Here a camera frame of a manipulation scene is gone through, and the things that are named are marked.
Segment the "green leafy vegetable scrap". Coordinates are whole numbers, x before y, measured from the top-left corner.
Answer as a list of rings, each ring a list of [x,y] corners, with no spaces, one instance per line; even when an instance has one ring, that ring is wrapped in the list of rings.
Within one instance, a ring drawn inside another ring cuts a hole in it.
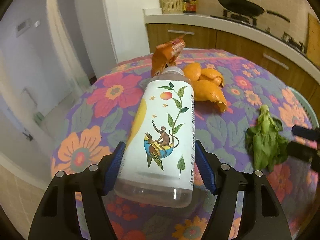
[[[282,123],[271,116],[268,105],[262,105],[259,112],[256,125],[246,131],[245,148],[253,157],[255,170],[268,169],[272,172],[276,165],[287,160],[289,141],[280,135]]]

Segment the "white labelled plastic bottle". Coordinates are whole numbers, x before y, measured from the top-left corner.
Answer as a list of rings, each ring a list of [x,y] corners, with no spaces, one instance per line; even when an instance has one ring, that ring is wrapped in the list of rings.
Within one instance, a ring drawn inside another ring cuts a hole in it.
[[[178,67],[154,76],[132,123],[114,186],[121,198],[182,208],[194,187],[194,91]]]

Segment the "orange peel piece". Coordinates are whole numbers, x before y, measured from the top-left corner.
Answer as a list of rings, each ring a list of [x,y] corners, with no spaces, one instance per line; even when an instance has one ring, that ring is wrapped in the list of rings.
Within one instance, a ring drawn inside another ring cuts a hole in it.
[[[194,90],[194,99],[198,102],[210,101],[221,113],[227,110],[227,100],[223,94],[223,75],[213,68],[202,68],[197,62],[186,65],[183,69]]]

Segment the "orange snack wrapper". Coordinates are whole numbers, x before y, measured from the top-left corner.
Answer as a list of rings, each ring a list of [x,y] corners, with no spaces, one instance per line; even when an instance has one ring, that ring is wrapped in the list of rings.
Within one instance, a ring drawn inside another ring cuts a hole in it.
[[[151,58],[151,76],[159,75],[167,67],[175,66],[176,59],[185,48],[184,35],[156,47]]]

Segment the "light blue trash basket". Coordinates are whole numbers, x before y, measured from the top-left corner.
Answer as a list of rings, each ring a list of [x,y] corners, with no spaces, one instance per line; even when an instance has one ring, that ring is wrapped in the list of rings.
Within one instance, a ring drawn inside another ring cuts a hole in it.
[[[291,92],[294,94],[294,96],[296,97],[296,99],[298,100],[300,105],[303,107],[305,113],[308,116],[308,119],[309,119],[312,127],[319,128],[319,122],[318,122],[317,115],[316,115],[315,111],[313,110],[313,108],[311,107],[310,103],[306,100],[306,98],[304,98],[304,96],[302,96],[302,94],[300,94],[300,92],[298,92],[294,88],[289,87],[289,90],[291,90]]]

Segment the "wooden kitchen cabinet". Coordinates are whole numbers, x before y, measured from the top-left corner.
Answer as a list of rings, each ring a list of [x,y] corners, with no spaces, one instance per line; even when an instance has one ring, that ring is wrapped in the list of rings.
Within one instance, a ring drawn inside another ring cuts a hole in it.
[[[146,29],[152,53],[157,45],[185,35],[187,48],[221,49],[252,61],[300,92],[319,116],[319,83],[278,52],[238,35],[194,25],[148,23]]]

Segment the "white countertop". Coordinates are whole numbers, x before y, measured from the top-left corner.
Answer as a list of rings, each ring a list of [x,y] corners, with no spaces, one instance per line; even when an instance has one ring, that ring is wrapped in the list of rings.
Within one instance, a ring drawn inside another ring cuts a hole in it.
[[[319,69],[297,50],[259,29],[248,25],[198,14],[162,14],[159,8],[143,9],[145,24],[182,24],[224,31],[274,50],[306,71],[319,82]]]

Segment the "wooden cutting board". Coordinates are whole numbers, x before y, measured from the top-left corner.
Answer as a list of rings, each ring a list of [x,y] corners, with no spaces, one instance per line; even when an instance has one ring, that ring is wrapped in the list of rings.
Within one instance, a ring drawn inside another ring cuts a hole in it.
[[[312,14],[308,14],[308,45],[306,56],[317,67],[320,65],[320,23]]]

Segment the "black gas stove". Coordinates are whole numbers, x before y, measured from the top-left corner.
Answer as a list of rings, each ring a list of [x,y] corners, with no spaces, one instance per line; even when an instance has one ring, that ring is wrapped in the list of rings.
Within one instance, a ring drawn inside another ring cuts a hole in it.
[[[300,38],[295,39],[292,36],[293,32],[290,30],[290,19],[285,16],[280,16],[279,13],[274,11],[267,10],[262,16],[246,16],[223,9],[221,16],[210,15],[210,17],[247,25],[281,40],[281,42],[289,45],[304,56],[306,55],[305,42]]]

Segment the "black wok pan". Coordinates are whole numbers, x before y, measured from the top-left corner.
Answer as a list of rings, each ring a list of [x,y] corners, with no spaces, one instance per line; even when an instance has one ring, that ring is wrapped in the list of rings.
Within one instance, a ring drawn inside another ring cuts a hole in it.
[[[235,12],[239,15],[244,15],[248,17],[256,17],[260,16],[264,13],[277,16],[286,22],[291,22],[289,18],[286,16],[274,12],[271,10],[266,10],[263,7],[259,6],[256,3],[253,3],[249,0],[218,0],[218,2],[228,11]]]

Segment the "woven utensil basket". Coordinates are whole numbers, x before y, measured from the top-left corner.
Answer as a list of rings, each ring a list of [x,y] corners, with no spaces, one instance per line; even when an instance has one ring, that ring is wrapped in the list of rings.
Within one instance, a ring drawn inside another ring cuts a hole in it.
[[[161,0],[163,14],[182,14],[183,0]]]

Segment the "wall switch panel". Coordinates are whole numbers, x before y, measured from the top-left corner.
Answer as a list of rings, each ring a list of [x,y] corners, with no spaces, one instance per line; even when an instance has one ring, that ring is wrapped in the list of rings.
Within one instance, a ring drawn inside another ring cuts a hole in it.
[[[22,35],[25,31],[27,31],[31,27],[31,19],[26,19],[23,22],[21,22],[17,27],[16,27],[16,37],[19,37]]]

